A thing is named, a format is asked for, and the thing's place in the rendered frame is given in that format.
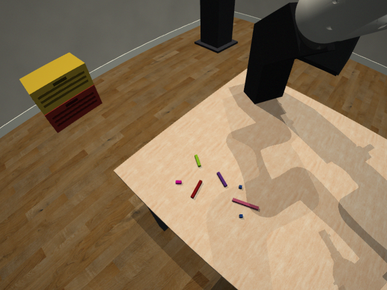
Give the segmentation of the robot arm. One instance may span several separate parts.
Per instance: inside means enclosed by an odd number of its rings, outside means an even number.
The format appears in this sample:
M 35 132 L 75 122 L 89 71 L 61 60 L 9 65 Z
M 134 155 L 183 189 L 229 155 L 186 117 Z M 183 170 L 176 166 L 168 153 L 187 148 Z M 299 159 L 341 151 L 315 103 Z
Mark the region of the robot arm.
M 386 30 L 387 0 L 299 0 L 295 18 L 304 44 L 319 50 Z

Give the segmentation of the pink rod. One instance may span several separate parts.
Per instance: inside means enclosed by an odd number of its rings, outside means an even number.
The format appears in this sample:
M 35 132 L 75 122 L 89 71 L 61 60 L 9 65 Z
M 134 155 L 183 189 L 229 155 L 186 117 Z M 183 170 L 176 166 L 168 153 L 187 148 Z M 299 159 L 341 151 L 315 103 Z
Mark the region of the pink rod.
M 243 206 L 246 206 L 246 207 L 255 209 L 255 210 L 257 210 L 257 211 L 258 211 L 258 209 L 259 209 L 259 206 L 255 206 L 255 205 L 249 204 L 249 203 L 247 203 L 247 202 L 238 200 L 238 199 L 236 199 L 236 198 L 233 198 L 232 202 L 235 202 L 235 203 L 237 203 L 237 204 L 240 204 L 240 205 L 243 205 Z

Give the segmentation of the purple rod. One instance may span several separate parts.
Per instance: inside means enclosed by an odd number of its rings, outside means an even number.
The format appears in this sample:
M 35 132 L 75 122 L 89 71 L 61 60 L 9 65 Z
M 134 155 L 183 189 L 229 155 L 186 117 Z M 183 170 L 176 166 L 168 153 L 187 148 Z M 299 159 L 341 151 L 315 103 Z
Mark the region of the purple rod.
M 227 184 L 226 184 L 225 180 L 223 179 L 222 175 L 220 174 L 220 172 L 217 172 L 217 175 L 218 175 L 220 181 L 222 182 L 223 186 L 227 187 Z

